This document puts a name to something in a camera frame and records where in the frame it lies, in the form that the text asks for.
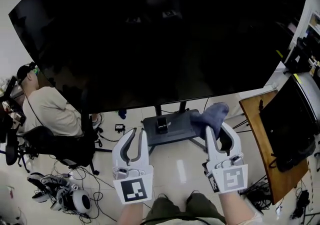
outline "tv stand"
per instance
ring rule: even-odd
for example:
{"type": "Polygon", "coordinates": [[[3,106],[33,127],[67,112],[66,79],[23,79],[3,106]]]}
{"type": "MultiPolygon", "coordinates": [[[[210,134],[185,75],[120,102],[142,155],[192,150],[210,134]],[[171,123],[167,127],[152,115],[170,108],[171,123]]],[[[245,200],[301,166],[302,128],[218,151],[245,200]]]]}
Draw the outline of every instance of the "tv stand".
{"type": "Polygon", "coordinates": [[[156,105],[154,106],[156,116],[147,117],[141,121],[148,137],[149,154],[158,145],[184,140],[192,141],[194,137],[199,136],[190,121],[190,114],[199,111],[186,109],[186,105],[186,101],[181,101],[178,111],[164,115],[161,105],[156,105]]]}

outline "black monitor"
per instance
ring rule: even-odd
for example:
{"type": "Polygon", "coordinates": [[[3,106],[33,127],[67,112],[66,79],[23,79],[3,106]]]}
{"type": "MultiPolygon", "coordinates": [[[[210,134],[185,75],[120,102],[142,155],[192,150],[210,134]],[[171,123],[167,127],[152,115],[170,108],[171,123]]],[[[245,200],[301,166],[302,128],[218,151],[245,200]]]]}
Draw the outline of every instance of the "black monitor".
{"type": "Polygon", "coordinates": [[[107,112],[262,88],[306,0],[21,0],[26,50],[76,108],[107,112]]]}

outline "computer monitor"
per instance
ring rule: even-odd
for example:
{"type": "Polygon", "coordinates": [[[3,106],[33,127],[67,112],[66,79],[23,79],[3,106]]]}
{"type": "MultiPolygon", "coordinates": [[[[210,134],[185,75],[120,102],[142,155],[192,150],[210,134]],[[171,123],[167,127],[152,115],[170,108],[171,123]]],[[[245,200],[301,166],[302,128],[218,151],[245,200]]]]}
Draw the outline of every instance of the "computer monitor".
{"type": "Polygon", "coordinates": [[[21,0],[26,50],[77,109],[91,113],[262,88],[306,0],[21,0]]]}

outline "large tv screen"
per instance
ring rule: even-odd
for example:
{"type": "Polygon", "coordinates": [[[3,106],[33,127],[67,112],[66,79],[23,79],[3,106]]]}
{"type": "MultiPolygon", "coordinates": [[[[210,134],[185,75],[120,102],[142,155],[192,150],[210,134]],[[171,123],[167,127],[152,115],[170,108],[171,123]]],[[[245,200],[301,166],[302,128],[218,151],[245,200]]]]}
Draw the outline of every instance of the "large tv screen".
{"type": "Polygon", "coordinates": [[[76,108],[106,112],[262,88],[305,0],[21,0],[26,50],[76,108]]]}

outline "green pants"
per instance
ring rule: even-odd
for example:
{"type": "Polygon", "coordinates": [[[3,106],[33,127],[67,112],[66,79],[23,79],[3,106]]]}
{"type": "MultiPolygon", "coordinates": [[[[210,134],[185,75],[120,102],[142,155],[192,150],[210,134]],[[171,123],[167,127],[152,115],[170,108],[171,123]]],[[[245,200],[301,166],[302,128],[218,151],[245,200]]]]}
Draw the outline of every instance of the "green pants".
{"type": "Polygon", "coordinates": [[[216,206],[201,193],[193,193],[189,196],[186,200],[185,212],[181,212],[179,207],[174,205],[174,203],[169,199],[159,197],[154,201],[145,220],[148,221],[157,218],[174,217],[158,221],[150,221],[147,223],[147,225],[155,225],[169,220],[178,219],[179,216],[216,218],[224,224],[227,224],[225,218],[218,213],[216,206]]]}

